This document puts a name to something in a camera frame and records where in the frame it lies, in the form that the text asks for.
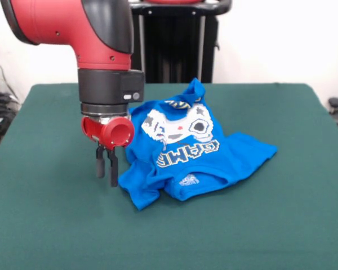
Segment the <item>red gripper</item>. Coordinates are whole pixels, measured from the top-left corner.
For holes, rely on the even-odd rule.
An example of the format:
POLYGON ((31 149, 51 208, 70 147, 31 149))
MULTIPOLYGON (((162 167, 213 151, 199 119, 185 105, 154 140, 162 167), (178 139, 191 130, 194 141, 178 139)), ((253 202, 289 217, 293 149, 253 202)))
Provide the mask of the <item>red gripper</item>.
POLYGON ((110 185, 118 186, 118 158, 115 147, 127 147, 135 136, 133 123, 125 117, 116 117, 102 124, 89 117, 83 117, 81 122, 85 136, 99 143, 96 149, 96 176, 103 178, 105 175, 104 148, 107 148, 110 160, 110 185))

